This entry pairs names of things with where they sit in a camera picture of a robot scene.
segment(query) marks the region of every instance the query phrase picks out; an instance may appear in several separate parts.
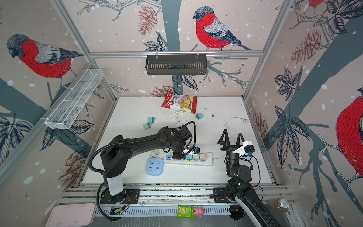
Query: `black metal basket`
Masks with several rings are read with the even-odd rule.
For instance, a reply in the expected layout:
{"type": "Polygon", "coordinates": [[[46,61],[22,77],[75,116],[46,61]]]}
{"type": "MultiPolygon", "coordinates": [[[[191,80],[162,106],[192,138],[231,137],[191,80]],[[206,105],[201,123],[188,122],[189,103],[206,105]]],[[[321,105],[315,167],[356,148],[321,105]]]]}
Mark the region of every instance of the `black metal basket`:
{"type": "Polygon", "coordinates": [[[204,75],[207,73],[207,55],[194,54],[148,55],[148,75],[204,75]]]}

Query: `pink tray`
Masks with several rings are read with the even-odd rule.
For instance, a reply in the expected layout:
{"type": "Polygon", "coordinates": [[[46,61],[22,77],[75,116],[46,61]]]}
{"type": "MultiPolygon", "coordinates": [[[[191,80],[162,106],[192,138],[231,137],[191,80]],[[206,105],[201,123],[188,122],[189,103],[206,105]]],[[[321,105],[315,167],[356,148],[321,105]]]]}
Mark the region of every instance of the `pink tray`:
{"type": "Polygon", "coordinates": [[[53,208],[45,227],[81,227],[90,225],[96,204],[60,205],[53,208]]]}

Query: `green snack packet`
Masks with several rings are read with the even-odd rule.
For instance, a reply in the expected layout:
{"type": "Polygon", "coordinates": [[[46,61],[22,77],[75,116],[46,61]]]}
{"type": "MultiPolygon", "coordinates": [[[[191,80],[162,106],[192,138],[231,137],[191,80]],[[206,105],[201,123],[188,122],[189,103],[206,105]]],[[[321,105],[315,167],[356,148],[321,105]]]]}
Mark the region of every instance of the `green snack packet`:
{"type": "Polygon", "coordinates": [[[179,206],[178,205],[178,214],[177,214],[177,218],[190,218],[190,219],[194,219],[194,212],[193,212],[194,208],[192,207],[184,207],[184,206],[179,206]]]}

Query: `chuby chips bag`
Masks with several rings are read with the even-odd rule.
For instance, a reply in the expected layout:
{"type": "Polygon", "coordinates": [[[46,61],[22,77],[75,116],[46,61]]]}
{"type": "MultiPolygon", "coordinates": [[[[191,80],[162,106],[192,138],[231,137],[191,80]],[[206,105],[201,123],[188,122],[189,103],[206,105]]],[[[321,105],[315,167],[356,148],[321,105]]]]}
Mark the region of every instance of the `chuby chips bag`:
{"type": "Polygon", "coordinates": [[[197,110],[197,97],[183,96],[168,91],[162,107],[175,110],[183,110],[195,114],[197,110]]]}
{"type": "Polygon", "coordinates": [[[177,213],[177,218],[190,218],[190,219],[194,219],[194,212],[193,212],[193,207],[184,207],[184,206],[179,206],[178,205],[178,213],[177,213]]]}

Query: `jar lid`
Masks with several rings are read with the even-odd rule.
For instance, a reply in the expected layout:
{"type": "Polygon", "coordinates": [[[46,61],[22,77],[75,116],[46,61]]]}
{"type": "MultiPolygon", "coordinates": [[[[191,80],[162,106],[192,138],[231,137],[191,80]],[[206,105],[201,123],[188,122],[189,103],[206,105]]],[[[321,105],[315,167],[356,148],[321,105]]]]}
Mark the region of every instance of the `jar lid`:
{"type": "Polygon", "coordinates": [[[280,199],[278,203],[280,207],[284,210],[288,210],[290,208],[290,204],[286,199],[280,199]]]}

